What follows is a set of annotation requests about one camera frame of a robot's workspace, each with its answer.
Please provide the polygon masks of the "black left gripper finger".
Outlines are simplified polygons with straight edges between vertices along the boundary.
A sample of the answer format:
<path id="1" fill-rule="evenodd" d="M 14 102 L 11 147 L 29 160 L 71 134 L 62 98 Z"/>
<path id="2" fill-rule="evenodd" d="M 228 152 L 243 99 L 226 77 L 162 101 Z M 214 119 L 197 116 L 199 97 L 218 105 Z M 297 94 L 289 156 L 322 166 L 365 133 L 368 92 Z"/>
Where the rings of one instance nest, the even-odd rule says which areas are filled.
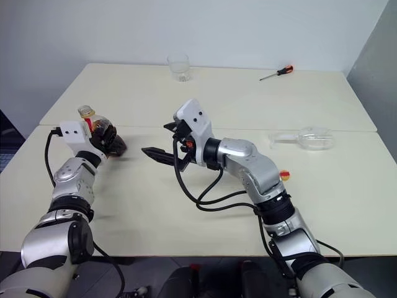
<path id="1" fill-rule="evenodd" d="M 111 146 L 117 136 L 115 127 L 108 127 L 99 134 L 99 142 L 102 146 Z"/>
<path id="2" fill-rule="evenodd" d="M 122 156 L 127 150 L 127 145 L 120 136 L 116 136 L 108 145 L 107 151 L 109 156 Z"/>

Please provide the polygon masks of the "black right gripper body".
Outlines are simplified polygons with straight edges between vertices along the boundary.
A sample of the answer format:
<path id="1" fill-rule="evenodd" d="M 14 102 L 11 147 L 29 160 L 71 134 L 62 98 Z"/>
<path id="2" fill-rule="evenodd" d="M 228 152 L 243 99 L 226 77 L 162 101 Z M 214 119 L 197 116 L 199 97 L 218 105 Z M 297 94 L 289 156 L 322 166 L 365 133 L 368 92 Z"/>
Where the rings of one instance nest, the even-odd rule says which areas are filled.
<path id="1" fill-rule="evenodd" d="M 182 120 L 176 124 L 173 135 L 174 167 L 178 171 L 184 171 L 189 163 L 196 163 L 196 143 L 192 136 L 192 130 Z M 183 159 L 178 157 L 178 143 L 181 144 L 181 152 L 185 153 Z"/>

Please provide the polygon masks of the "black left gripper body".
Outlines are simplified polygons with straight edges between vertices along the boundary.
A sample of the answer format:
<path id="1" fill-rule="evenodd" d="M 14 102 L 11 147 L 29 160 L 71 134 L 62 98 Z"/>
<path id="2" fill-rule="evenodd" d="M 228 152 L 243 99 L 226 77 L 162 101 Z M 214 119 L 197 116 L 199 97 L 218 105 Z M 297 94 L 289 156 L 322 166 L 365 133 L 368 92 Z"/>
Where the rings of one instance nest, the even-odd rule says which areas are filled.
<path id="1" fill-rule="evenodd" d="M 93 136 L 91 137 L 90 142 L 96 149 L 98 149 L 99 151 L 101 151 L 101 153 L 104 154 L 106 159 L 109 157 L 110 155 L 109 146 L 105 143 L 103 139 L 101 139 L 98 136 Z"/>

